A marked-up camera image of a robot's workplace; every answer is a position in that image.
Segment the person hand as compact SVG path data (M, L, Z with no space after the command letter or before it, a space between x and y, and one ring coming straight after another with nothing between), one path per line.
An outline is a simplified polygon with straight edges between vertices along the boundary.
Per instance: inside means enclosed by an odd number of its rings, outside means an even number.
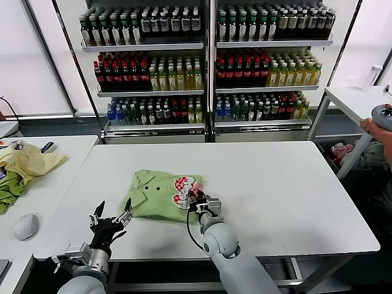
M377 140L382 141L388 131L380 127L372 118L366 118L360 122L360 126Z

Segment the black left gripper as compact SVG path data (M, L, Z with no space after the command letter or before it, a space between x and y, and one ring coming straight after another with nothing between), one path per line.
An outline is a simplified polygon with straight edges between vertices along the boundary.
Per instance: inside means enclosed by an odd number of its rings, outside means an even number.
M131 200L128 198L123 211L115 218L102 218L105 200L89 215L89 226L94 234L90 243L91 249L109 249L116 239L126 233L124 225L127 225L132 219Z

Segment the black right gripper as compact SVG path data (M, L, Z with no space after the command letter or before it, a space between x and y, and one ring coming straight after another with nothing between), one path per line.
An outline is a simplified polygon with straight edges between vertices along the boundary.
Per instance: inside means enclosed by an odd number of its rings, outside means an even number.
M179 196L179 207L190 212L208 211L208 202L205 193L201 190L190 190L187 195Z

